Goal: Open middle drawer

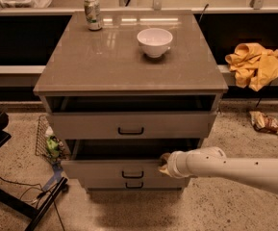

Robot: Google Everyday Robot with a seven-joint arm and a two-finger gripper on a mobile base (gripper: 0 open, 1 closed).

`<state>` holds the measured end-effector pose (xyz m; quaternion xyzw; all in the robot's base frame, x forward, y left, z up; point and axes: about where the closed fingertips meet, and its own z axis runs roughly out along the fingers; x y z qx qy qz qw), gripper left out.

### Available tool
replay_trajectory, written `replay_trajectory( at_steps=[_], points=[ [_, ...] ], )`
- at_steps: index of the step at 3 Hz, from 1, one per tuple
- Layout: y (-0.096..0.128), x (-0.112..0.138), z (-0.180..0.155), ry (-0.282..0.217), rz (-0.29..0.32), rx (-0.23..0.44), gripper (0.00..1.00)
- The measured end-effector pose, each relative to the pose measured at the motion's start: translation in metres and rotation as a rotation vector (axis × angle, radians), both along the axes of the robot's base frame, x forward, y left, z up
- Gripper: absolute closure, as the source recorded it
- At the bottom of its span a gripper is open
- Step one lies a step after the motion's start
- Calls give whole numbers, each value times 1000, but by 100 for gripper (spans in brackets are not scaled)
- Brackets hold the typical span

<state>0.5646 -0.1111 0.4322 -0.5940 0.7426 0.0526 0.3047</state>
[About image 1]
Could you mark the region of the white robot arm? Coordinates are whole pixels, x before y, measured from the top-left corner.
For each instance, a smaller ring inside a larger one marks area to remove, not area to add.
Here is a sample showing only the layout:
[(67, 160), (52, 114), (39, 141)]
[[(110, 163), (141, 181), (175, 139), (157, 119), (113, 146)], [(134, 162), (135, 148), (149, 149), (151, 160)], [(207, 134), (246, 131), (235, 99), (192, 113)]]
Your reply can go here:
[(159, 172), (178, 179), (220, 177), (278, 194), (278, 159), (228, 158), (219, 147), (165, 153)]

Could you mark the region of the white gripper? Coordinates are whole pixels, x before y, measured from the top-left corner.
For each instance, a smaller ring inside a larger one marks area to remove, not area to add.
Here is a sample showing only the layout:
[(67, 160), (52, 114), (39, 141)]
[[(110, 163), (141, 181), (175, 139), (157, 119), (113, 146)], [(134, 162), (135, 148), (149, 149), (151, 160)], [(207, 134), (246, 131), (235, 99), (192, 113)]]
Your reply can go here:
[(167, 162), (167, 165), (158, 167), (158, 171), (165, 175), (170, 175), (173, 178), (186, 178), (190, 176), (190, 171), (187, 164), (187, 152), (175, 151), (164, 153), (160, 159), (162, 162)]

